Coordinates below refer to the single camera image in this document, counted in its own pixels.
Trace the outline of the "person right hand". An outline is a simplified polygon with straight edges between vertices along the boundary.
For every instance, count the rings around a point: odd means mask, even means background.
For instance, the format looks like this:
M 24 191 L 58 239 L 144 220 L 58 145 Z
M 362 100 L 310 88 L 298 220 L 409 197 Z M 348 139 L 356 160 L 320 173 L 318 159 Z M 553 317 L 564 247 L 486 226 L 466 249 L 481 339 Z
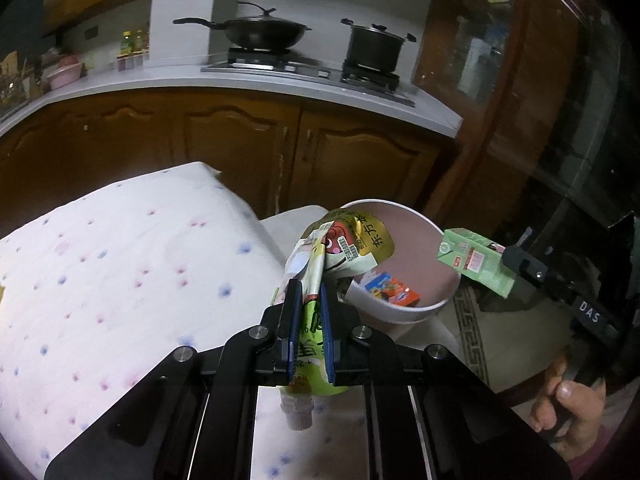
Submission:
M 576 460 L 597 443 L 605 406 L 606 385 L 599 379 L 593 386 L 564 378 L 568 363 L 563 351 L 544 372 L 544 385 L 530 409 L 529 426 L 535 432 L 552 430 L 558 424 L 556 408 L 562 406 L 573 417 L 556 445 L 564 460 Z

